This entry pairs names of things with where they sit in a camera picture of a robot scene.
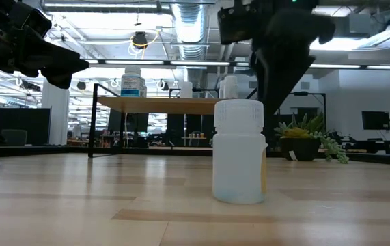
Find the black robotic arm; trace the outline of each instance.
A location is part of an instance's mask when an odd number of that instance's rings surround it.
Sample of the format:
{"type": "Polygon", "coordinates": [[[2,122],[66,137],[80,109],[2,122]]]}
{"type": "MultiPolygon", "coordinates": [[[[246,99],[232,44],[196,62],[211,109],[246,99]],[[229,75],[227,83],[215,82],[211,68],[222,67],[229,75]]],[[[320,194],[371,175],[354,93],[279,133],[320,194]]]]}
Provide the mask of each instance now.
{"type": "Polygon", "coordinates": [[[68,89],[72,75],[89,68],[74,51],[44,41],[52,27],[37,9],[15,0],[0,0],[0,70],[20,71],[37,77],[39,71],[48,82],[68,89]]]}
{"type": "Polygon", "coordinates": [[[221,43],[252,39],[251,68],[257,76],[257,99],[264,103],[265,133],[278,110],[315,58],[310,44],[333,38],[328,16],[312,14],[318,0],[252,0],[218,13],[221,43]]]}

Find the potted plant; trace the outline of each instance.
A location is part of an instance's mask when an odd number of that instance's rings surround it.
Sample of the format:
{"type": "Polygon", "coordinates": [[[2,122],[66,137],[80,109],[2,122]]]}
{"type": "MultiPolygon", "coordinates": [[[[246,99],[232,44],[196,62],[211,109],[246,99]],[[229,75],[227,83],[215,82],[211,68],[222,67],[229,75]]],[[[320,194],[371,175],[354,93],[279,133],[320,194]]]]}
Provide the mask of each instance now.
{"type": "Polygon", "coordinates": [[[294,115],[292,123],[289,125],[284,122],[279,123],[279,127],[275,131],[281,135],[280,146],[283,156],[289,161],[312,161],[318,155],[319,147],[322,144],[326,148],[327,161],[331,161],[332,155],[335,155],[340,163],[348,163],[348,157],[342,152],[342,148],[337,142],[322,132],[323,127],[324,117],[322,114],[308,122],[306,114],[301,123],[296,123],[294,115]]]}

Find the pipe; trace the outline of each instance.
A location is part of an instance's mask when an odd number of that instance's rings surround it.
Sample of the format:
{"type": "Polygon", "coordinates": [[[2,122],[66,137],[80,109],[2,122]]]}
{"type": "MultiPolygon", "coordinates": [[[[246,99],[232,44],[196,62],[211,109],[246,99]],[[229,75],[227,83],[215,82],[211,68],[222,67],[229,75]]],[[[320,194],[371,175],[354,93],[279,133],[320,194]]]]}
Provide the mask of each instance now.
{"type": "MultiPolygon", "coordinates": [[[[205,40],[206,13],[203,5],[199,4],[173,4],[171,6],[175,16],[175,31],[178,42],[199,44],[205,40]]],[[[206,47],[181,45],[178,47],[181,59],[203,60],[206,47]]],[[[206,86],[206,71],[187,69],[187,79],[195,87],[206,86]]]]}
{"type": "Polygon", "coordinates": [[[103,13],[140,13],[168,14],[172,11],[168,5],[160,8],[153,3],[94,3],[86,1],[46,0],[42,3],[45,12],[103,12],[103,13]]]}
{"type": "MultiPolygon", "coordinates": [[[[174,4],[175,31],[178,42],[200,43],[205,38],[205,12],[202,5],[174,4]]],[[[202,60],[206,53],[205,47],[179,46],[183,60],[202,60]]]]}

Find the wood grain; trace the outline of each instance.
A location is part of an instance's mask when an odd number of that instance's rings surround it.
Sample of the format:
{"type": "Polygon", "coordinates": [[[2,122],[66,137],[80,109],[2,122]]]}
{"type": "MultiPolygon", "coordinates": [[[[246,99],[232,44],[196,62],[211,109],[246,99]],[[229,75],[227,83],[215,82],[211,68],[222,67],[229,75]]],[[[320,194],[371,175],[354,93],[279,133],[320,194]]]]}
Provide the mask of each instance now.
{"type": "Polygon", "coordinates": [[[390,165],[266,166],[266,201],[235,205],[210,157],[0,159],[0,245],[390,246],[390,165]]]}
{"type": "Polygon", "coordinates": [[[214,114],[220,99],[99,97],[98,103],[123,113],[214,114]]]}

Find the white plastic bottle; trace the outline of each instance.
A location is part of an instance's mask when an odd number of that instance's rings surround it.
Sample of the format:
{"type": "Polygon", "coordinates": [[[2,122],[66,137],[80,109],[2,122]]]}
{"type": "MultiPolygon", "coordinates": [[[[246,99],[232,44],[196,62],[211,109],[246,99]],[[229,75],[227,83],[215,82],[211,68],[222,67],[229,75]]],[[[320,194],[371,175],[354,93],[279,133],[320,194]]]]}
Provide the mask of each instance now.
{"type": "Polygon", "coordinates": [[[193,97],[193,83],[191,82],[182,82],[180,98],[192,98],[193,97]]]}
{"type": "Polygon", "coordinates": [[[225,98],[224,89],[225,89],[225,81],[221,80],[219,82],[219,99],[225,98]]]}
{"type": "Polygon", "coordinates": [[[255,204],[264,201],[262,168],[266,140],[263,104],[236,99],[214,108],[213,195],[223,202],[255,204]]]}
{"type": "Polygon", "coordinates": [[[142,96],[141,91],[145,86],[145,79],[141,77],[141,69],[136,66],[127,66],[122,75],[122,89],[120,96],[142,96]]]}
{"type": "Polygon", "coordinates": [[[226,99],[238,98],[238,82],[236,76],[227,76],[223,82],[223,97],[226,99]]]}

